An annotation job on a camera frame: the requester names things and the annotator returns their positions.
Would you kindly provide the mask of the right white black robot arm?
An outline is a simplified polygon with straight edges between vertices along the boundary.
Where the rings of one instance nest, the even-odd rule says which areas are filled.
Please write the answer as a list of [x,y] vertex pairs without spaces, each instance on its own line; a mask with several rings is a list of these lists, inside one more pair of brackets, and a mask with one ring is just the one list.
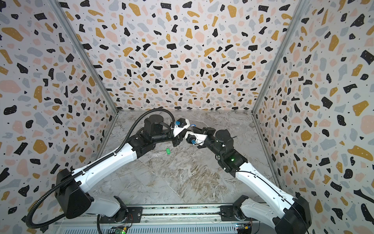
[[253,190],[264,203],[242,195],[232,205],[227,217],[237,220],[255,219],[278,234],[307,234],[312,224],[309,203],[294,197],[263,176],[234,148],[234,138],[228,130],[193,127],[186,133],[187,143],[199,149],[209,149],[219,166]]

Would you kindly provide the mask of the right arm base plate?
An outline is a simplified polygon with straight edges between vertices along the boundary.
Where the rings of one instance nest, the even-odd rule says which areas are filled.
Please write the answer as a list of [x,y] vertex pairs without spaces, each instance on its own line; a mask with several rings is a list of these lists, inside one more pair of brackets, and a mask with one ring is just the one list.
[[221,217],[221,221],[237,221],[237,222],[250,222],[258,221],[257,219],[252,219],[245,217],[242,212],[239,211],[239,208],[234,207],[231,205],[222,205],[220,206],[220,210],[218,215]]

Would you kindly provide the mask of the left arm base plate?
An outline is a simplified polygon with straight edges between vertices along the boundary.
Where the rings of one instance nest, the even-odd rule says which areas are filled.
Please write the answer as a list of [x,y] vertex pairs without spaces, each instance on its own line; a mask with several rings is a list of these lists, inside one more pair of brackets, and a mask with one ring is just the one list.
[[134,224],[140,223],[143,214],[143,207],[128,207],[120,210],[112,217],[102,216],[100,224]]

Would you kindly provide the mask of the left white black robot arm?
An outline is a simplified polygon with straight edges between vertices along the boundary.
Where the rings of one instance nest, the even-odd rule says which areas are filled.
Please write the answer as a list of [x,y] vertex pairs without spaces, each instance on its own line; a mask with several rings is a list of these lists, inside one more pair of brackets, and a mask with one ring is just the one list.
[[82,214],[90,214],[106,216],[117,223],[125,221],[129,210],[119,197],[95,197],[89,191],[120,167],[153,150],[156,144],[171,141],[173,146],[179,145],[189,126],[190,122],[183,118],[167,125],[161,115],[150,115],[144,120],[144,126],[129,137],[123,147],[117,147],[111,152],[111,157],[100,158],[73,172],[67,169],[59,172],[56,180],[58,183],[72,179],[55,192],[65,217],[73,219]]

